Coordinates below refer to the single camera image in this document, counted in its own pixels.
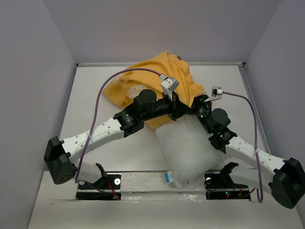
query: white floor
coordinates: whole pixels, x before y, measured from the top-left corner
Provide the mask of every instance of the white floor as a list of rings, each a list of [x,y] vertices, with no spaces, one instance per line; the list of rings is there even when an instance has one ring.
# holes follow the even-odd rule
[[[82,133],[90,128],[96,95],[102,83],[123,67],[82,67],[76,72],[61,138]],[[208,94],[212,86],[246,96],[237,66],[191,66],[196,83]],[[214,108],[226,110],[230,129],[254,143],[253,116],[248,104],[239,98],[223,96]],[[119,108],[101,98],[97,125]],[[259,137],[259,148],[263,148]],[[96,149],[86,162],[101,163],[107,171],[164,171],[166,164],[153,131],[148,128],[119,141]],[[289,210],[266,196],[263,204],[247,200],[173,201],[78,201],[74,199],[73,181],[56,186],[45,172],[30,222],[30,229],[53,228],[124,228],[124,229],[301,229],[296,209]]]

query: gray wall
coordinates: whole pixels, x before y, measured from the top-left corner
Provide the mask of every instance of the gray wall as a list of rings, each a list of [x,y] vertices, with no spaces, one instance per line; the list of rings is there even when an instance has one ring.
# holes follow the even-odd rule
[[[305,167],[305,1],[283,0],[246,64],[272,153]],[[305,198],[297,205],[305,225]]]
[[[41,0],[0,0],[0,228],[27,228],[75,63]]]
[[[245,62],[280,0],[44,0],[77,63]]]

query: silver bracket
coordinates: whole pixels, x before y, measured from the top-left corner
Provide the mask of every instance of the silver bracket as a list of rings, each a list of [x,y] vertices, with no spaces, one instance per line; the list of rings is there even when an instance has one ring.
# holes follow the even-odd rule
[[[173,92],[179,86],[179,82],[173,77],[166,77],[165,75],[161,74],[159,78],[162,81],[161,88],[163,90],[163,94],[167,95],[170,100],[173,100]]]
[[[212,87],[212,95],[210,98],[207,98],[205,102],[220,100],[222,98],[222,95],[223,90],[221,87]]]

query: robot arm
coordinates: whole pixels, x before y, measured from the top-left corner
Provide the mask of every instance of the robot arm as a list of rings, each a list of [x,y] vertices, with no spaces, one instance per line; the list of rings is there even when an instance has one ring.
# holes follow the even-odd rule
[[[212,134],[209,138],[212,146],[221,150],[230,157],[236,157],[253,168],[258,167],[255,149],[245,142],[227,126],[230,119],[227,113],[220,108],[214,110],[207,103],[217,100],[222,95],[219,87],[212,89],[212,99],[206,95],[196,97],[192,105],[193,113],[207,131]],[[270,155],[262,150],[257,152],[262,173],[264,191],[271,194],[274,199],[286,208],[293,208],[305,194],[305,173],[299,161],[294,158],[284,160]],[[238,169],[238,164],[231,163],[223,169],[232,183],[244,184],[254,188],[259,187],[257,170]]]
[[[185,114],[194,114],[205,130],[212,134],[209,140],[215,149],[257,168],[254,147],[228,129],[231,121],[223,109],[212,110],[211,101],[221,98],[220,88],[214,89],[215,98],[200,95],[189,108],[180,102],[174,92],[179,83],[174,78],[167,78],[164,75],[161,75],[160,79],[163,80],[163,99],[157,100],[152,90],[141,91],[131,105],[94,129],[86,153],[110,141],[136,133],[143,128],[144,121],[155,117],[168,115],[172,120],[176,120]],[[61,141],[57,137],[49,140],[44,161],[55,184],[62,184],[75,178],[79,167],[78,160],[88,135],[89,131],[86,131]],[[283,206],[293,208],[305,193],[305,173],[302,166],[293,158],[286,161],[261,150],[258,154],[264,175],[264,191],[272,194]],[[238,164],[233,163],[225,166],[221,172],[232,183],[259,187],[256,170],[241,169]],[[82,163],[78,180],[88,181],[99,188],[99,184],[105,178],[107,174],[100,164]]]
[[[85,153],[101,147],[102,145],[128,137],[144,127],[144,121],[155,117],[168,115],[176,120],[190,111],[190,108],[180,102],[174,92],[179,82],[174,78],[160,75],[162,80],[163,98],[157,100],[156,93],[152,90],[143,90],[134,98],[133,103],[121,112],[114,115],[105,123],[96,127],[91,136],[89,131],[74,137],[59,141],[58,137],[49,140],[44,155],[44,161],[55,184],[62,184],[75,178],[85,142],[90,137]],[[82,163],[78,180],[88,181],[92,184],[107,174],[99,164]]]

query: yellow cloth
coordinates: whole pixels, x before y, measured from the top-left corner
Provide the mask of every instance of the yellow cloth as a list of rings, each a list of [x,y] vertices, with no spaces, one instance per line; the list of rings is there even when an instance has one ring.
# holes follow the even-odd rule
[[[174,77],[179,81],[179,86],[175,92],[184,104],[191,107],[193,99],[204,92],[200,84],[195,84],[190,74],[189,65],[179,60],[177,55],[162,52],[155,57],[134,64],[128,68],[148,68],[163,73],[167,77]],[[133,102],[140,91],[152,89],[157,93],[157,98],[162,98],[161,80],[158,76],[146,71],[132,71],[119,75],[113,79],[103,90],[103,95],[115,105],[125,108]],[[157,117],[145,123],[151,128],[156,129],[170,121],[168,116]]]

